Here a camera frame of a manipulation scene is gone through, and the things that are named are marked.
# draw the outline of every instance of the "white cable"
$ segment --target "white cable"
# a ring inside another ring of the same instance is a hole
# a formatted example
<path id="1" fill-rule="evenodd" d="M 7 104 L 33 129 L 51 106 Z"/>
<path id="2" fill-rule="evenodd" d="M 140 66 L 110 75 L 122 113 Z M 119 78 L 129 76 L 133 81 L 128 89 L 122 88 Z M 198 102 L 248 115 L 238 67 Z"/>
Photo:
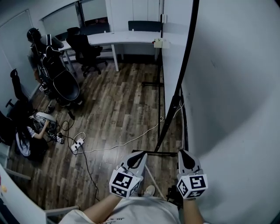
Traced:
<path id="1" fill-rule="evenodd" d="M 72 139 L 72 144 L 71 144 L 71 147 L 72 147 L 72 145 L 73 145 L 73 142 L 74 142 L 74 140 L 75 140 L 75 138 L 77 137 L 77 136 L 79 136 L 80 134 L 84 134 L 84 138 L 83 138 L 83 140 L 86 138 L 86 134 L 85 134 L 85 132 L 80 132 L 80 133 L 78 133 L 73 139 Z"/>
<path id="2" fill-rule="evenodd" d="M 163 196 L 161 190 L 159 189 L 159 187 L 158 187 L 156 181 L 154 180 L 154 177 L 152 176 L 152 174 L 151 174 L 149 168 L 146 166 L 146 164 L 145 164 L 145 168 L 146 168 L 146 170 L 148 171 L 148 173 L 149 173 L 149 175 L 150 175 L 150 177 L 151 177 L 151 179 L 152 179 L 152 181 L 153 181 L 155 187 L 157 188 L 159 194 L 161 195 L 162 199 L 166 201 L 165 197 Z"/>
<path id="3" fill-rule="evenodd" d="M 183 105 L 176 111 L 176 113 L 174 114 L 173 118 L 175 118 L 175 115 L 177 114 L 177 112 L 178 112 L 179 110 L 181 110 L 181 108 L 183 107 Z M 161 122 L 164 122 L 163 117 L 161 117 L 161 119 L 160 119 L 160 123 L 161 123 Z M 147 134 L 149 131 L 151 131 L 152 129 L 156 128 L 157 126 L 158 126 L 158 124 L 157 124 L 155 127 L 153 127 L 153 128 L 151 128 L 151 129 L 149 129 L 148 131 L 146 131 L 144 134 L 140 135 L 139 137 L 137 137 L 137 138 L 135 138 L 135 139 L 132 139 L 132 140 L 128 141 L 127 143 L 124 143 L 123 145 L 116 145 L 116 146 L 113 146 L 112 148 L 108 148 L 108 149 L 94 149 L 94 150 L 91 150 L 91 151 L 88 151 L 88 152 L 78 152 L 78 153 L 90 153 L 90 152 L 94 152 L 94 151 L 110 150 L 110 149 L 113 149 L 113 148 L 116 148 L 116 147 L 119 147 L 119 146 L 125 146 L 125 145 L 128 144 L 129 142 L 132 142 L 132 141 L 134 141 L 134 140 L 136 140 L 136 139 L 141 138 L 143 135 Z"/>

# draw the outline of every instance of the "person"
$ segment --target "person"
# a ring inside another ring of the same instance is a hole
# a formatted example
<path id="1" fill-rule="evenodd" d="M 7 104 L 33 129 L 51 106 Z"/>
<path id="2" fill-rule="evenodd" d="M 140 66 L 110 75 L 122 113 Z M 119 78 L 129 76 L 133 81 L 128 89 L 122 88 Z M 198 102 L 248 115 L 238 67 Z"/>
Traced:
<path id="1" fill-rule="evenodd" d="M 46 120 L 41 132 L 37 134 L 32 128 L 31 120 L 18 121 L 16 127 L 16 142 L 21 154 L 30 159 L 40 161 L 44 152 L 48 149 L 48 144 L 43 138 L 49 120 Z"/>
<path id="2" fill-rule="evenodd" d="M 28 60 L 30 62 L 30 65 L 34 71 L 35 79 L 40 83 L 43 84 L 42 79 L 39 75 L 39 69 L 38 65 L 40 65 L 40 58 L 39 55 L 41 52 L 43 52 L 46 49 L 46 35 L 41 36 L 41 33 L 36 28 L 31 28 L 28 30 L 27 39 L 29 42 L 31 42 L 31 49 L 28 54 Z M 63 48 L 64 44 L 59 41 L 55 36 L 52 36 L 52 47 L 54 49 Z"/>
<path id="3" fill-rule="evenodd" d="M 155 187 L 147 187 L 143 197 L 123 199 L 115 194 L 86 209 L 70 211 L 59 224 L 180 224 L 177 206 L 153 197 Z M 203 224 L 195 199 L 183 202 L 184 223 Z"/>

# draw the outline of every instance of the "white marker cube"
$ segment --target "white marker cube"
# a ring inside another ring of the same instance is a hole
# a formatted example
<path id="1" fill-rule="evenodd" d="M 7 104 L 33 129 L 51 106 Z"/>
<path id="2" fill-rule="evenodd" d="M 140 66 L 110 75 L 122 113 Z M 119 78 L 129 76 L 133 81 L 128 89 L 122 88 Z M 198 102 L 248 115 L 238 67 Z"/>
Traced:
<path id="1" fill-rule="evenodd" d="M 141 178 L 114 170 L 109 182 L 110 193 L 129 198 L 139 188 L 140 181 Z"/>
<path id="2" fill-rule="evenodd" d="M 177 188 L 183 199 L 199 197 L 208 188 L 206 174 L 182 176 L 179 179 Z"/>

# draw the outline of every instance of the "black pants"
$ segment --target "black pants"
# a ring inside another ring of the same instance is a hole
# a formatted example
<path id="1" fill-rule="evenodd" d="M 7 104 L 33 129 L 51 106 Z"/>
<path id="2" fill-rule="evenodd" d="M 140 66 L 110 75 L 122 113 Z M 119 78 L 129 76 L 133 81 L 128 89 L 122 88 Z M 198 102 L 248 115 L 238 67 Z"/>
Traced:
<path id="1" fill-rule="evenodd" d="M 30 155 L 27 158 L 33 161 L 42 161 L 48 148 L 49 146 L 45 139 L 31 138 Z"/>

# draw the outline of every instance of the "white shoe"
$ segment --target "white shoe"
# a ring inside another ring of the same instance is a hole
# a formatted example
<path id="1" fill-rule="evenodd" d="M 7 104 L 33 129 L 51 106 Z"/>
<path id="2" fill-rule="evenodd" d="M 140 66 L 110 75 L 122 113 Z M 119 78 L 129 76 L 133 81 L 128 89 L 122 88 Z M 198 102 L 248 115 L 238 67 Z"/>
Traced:
<path id="1" fill-rule="evenodd" d="M 153 185 L 150 185 L 146 188 L 144 192 L 144 197 L 152 197 L 154 196 L 154 192 L 156 191 L 156 188 Z"/>

